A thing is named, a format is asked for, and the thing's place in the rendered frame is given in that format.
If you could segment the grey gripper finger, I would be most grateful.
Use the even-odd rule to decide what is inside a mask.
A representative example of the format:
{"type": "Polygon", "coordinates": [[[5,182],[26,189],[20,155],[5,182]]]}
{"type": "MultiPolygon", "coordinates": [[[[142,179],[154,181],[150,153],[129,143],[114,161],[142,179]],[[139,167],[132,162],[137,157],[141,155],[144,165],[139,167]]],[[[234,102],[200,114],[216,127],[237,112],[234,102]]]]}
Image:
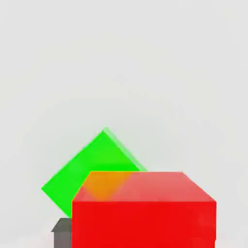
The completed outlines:
{"type": "Polygon", "coordinates": [[[72,219],[60,218],[52,229],[54,248],[72,248],[72,219]]]}

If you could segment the small red cube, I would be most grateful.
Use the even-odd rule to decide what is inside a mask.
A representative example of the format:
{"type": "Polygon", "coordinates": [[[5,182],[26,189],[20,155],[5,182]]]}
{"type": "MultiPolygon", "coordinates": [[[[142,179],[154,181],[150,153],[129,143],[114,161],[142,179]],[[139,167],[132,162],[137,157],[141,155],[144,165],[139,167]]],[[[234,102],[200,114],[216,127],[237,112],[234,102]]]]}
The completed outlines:
{"type": "Polygon", "coordinates": [[[93,171],[72,202],[72,248],[215,248],[216,210],[182,172],[93,171]]]}

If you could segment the small green cube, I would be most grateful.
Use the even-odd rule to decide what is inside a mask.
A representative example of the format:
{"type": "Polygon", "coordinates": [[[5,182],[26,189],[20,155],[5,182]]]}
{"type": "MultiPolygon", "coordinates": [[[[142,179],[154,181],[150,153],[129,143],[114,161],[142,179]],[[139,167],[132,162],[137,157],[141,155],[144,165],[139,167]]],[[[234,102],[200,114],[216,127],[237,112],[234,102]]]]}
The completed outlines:
{"type": "Polygon", "coordinates": [[[72,200],[91,171],[147,171],[108,127],[56,172],[42,187],[44,193],[72,217],[72,200]]]}

